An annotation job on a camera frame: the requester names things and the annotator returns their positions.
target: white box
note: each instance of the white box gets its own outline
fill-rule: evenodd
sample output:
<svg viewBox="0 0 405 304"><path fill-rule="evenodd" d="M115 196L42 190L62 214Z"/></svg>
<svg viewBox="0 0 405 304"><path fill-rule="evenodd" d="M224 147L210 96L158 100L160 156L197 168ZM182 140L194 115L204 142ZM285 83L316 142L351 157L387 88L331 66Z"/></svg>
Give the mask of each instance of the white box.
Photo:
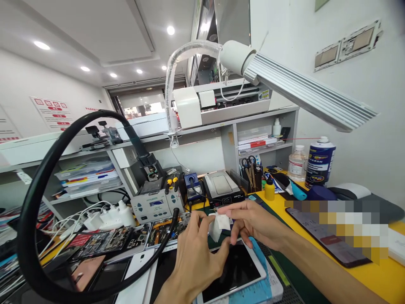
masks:
<svg viewBox="0 0 405 304"><path fill-rule="evenodd" d="M177 117L175 118L175 120L172 119L172 122L173 121L177 123L175 124L175 128L177 128L178 127ZM159 135L169 131L169 127L167 126L166 112L129 119L128 122L133 126L136 134L140 138ZM116 122L115 127L117 128L118 134L123 141L129 140L129 137L124 130L124 126L122 125L122 122Z"/></svg>
<svg viewBox="0 0 405 304"><path fill-rule="evenodd" d="M0 145L0 153L11 166L42 160L61 134L62 132L53 132L8 141ZM68 144L62 155L79 152L80 146L91 143L92 138L92 135L86 131L80 131Z"/></svg>

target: cable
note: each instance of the cable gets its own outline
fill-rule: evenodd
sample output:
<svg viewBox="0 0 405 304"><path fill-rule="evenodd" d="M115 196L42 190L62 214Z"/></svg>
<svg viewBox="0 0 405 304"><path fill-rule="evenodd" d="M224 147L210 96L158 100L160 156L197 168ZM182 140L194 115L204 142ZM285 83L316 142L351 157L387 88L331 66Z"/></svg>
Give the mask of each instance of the cable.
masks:
<svg viewBox="0 0 405 304"><path fill-rule="evenodd" d="M135 147L139 159L141 159L143 163L148 163L148 159L151 156L125 117L121 114L108 110L99 110L80 117L59 136L59 138L49 149L43 161L38 166L31 184L28 187L28 191L22 205L17 234L17 254L20 262L21 273L24 275L26 282L31 286L31 288L38 295L47 299L48 301L57 303L94 303L104 300L129 287L136 280L138 280L158 259L169 241L171 233L167 234L165 239L161 242L159 248L153 254L152 258L136 273L124 281L103 290L91 292L74 292L66 290L52 281L43 271L37 254L35 227L39 207L46 185L53 173L55 166L57 165L57 162L59 161L59 158L62 156L62 153L68 144L86 125L95 119L102 117L115 118L123 124L124 130L128 134L128 137ZM170 231L174 230L174 227L178 222L178 214L179 209L175 208L172 217L172 224L170 225Z"/></svg>
<svg viewBox="0 0 405 304"><path fill-rule="evenodd" d="M187 173L190 173L190 169L188 169L185 165L182 165L182 164L179 162L179 160L177 159L176 154L174 154L174 151L173 151L173 149L172 149L172 143L173 143L173 141L174 141L174 137L172 137L172 139L171 139L171 141L170 141L170 150L172 151L172 153L173 153L173 155L174 155L174 158L176 159L176 161L178 162L178 164L179 164L180 166L183 166L183 167L185 168L185 170L187 171Z"/></svg>
<svg viewBox="0 0 405 304"><path fill-rule="evenodd" d="M13 283L11 283L9 286L7 286L1 293L0 293L0 298L7 294L8 292L12 291L14 288L16 288L18 285L24 282L24 276L21 275L19 276Z"/></svg>

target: white wall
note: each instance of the white wall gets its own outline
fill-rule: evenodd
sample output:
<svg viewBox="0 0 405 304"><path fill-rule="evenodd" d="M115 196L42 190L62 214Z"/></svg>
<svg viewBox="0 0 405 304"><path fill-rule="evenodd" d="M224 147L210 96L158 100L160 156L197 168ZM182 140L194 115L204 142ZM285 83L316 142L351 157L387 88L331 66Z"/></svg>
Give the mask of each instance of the white wall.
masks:
<svg viewBox="0 0 405 304"><path fill-rule="evenodd" d="M354 182L405 208L403 177L405 11L396 0L251 0L252 47L272 59L365 102L381 114L352 133L300 110L297 137L328 136L337 145L330 185ZM261 18L263 12L267 17ZM381 18L374 50L313 73L315 53ZM312 140L297 141L306 150Z"/></svg>
<svg viewBox="0 0 405 304"><path fill-rule="evenodd" d="M22 137L50 132L30 96L66 102L76 119L87 114L85 107L113 110L105 89L3 49L0 49L0 71L0 104Z"/></svg>

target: hand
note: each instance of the hand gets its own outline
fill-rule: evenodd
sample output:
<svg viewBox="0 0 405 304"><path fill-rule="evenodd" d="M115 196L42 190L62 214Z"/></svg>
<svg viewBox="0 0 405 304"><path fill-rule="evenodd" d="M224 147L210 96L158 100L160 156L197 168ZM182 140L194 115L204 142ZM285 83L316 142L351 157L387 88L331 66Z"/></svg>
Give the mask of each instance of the hand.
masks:
<svg viewBox="0 0 405 304"><path fill-rule="evenodd" d="M263 209L254 201L243 201L218 209L218 214L226 214L234 221L231 231L231 243L236 244L238 235L249 248L253 248L249 236L262 242L273 250L280 251L284 238L293 231Z"/></svg>
<svg viewBox="0 0 405 304"><path fill-rule="evenodd" d="M155 303L191 303L200 292L222 275L230 238L213 254L208 248L208 227L215 216L193 211L186 230L178 237L176 265Z"/></svg>

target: yellow desk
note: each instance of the yellow desk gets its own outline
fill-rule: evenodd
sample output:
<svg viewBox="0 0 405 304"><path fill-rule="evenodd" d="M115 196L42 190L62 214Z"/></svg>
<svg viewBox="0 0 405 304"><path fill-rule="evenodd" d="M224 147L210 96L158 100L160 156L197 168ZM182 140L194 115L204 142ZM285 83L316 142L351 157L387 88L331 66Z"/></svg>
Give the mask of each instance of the yellow desk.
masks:
<svg viewBox="0 0 405 304"><path fill-rule="evenodd" d="M329 256L335 263L340 265L318 242L302 228L286 211L284 207L285 199L279 195L275 195L274 201L265 199L265 192L257 192L257 195L266 202L266 204L281 217L288 226L291 227L299 235L306 238L324 254ZM196 204L192 209L200 209L203 203ZM405 223L397 222L390 224L389 227L405 235ZM391 304L405 303L405 267L389 258L381 260L380 265L370 263L351 269L341 266L344 270L358 279L361 283L374 291L380 297Z"/></svg>

